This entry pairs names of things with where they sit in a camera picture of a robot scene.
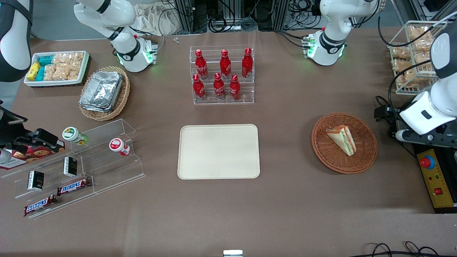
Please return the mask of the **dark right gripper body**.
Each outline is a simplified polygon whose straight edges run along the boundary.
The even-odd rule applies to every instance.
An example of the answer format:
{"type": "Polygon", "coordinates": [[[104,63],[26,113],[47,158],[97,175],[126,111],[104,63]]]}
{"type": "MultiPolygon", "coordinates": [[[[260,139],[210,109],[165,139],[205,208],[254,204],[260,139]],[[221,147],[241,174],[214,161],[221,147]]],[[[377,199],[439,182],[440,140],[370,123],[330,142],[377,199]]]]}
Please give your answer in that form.
{"type": "Polygon", "coordinates": [[[0,107],[0,146],[5,147],[18,137],[25,136],[28,130],[24,128],[27,118],[0,107]]]}

